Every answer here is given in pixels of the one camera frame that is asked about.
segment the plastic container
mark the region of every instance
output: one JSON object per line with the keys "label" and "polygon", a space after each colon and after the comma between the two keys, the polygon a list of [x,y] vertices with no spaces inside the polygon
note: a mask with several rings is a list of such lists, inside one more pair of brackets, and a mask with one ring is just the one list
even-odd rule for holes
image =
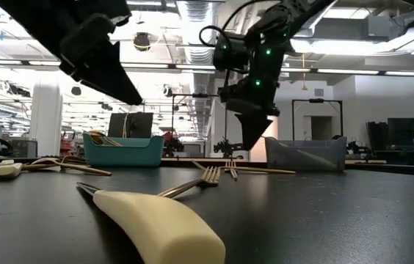
{"label": "plastic container", "polygon": [[278,141],[266,138],[267,166],[296,171],[344,170],[347,138],[331,141]]}
{"label": "plastic container", "polygon": [[90,135],[83,134],[84,157],[91,166],[159,166],[163,155],[164,138],[110,138],[122,147],[97,145]]}

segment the table surface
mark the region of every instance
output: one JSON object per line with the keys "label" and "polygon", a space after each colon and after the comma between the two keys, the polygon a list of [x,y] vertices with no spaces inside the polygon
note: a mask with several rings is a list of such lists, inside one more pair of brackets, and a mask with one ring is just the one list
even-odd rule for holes
{"label": "table surface", "polygon": [[[0,263],[142,263],[76,182],[156,194],[198,169],[39,172],[0,181]],[[226,263],[414,263],[414,176],[239,174],[178,199],[224,241]]]}

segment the doorway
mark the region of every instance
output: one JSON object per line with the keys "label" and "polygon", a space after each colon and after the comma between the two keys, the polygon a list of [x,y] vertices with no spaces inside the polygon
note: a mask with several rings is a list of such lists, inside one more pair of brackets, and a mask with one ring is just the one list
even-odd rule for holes
{"label": "doorway", "polygon": [[311,117],[311,139],[331,140],[333,137],[333,117]]}

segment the knife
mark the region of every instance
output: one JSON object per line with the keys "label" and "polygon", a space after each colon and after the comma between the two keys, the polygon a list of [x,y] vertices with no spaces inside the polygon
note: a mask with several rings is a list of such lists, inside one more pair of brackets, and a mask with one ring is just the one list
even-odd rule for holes
{"label": "knife", "polygon": [[147,264],[224,264],[225,245],[193,210],[174,199],[76,185],[129,236]]}

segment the teal bin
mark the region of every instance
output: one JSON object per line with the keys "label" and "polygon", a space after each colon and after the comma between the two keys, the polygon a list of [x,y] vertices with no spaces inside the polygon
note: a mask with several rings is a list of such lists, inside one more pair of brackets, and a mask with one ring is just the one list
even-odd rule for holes
{"label": "teal bin", "polygon": [[159,166],[163,155],[164,138],[110,138],[122,147],[97,145],[90,135],[83,134],[84,157],[91,166]]}

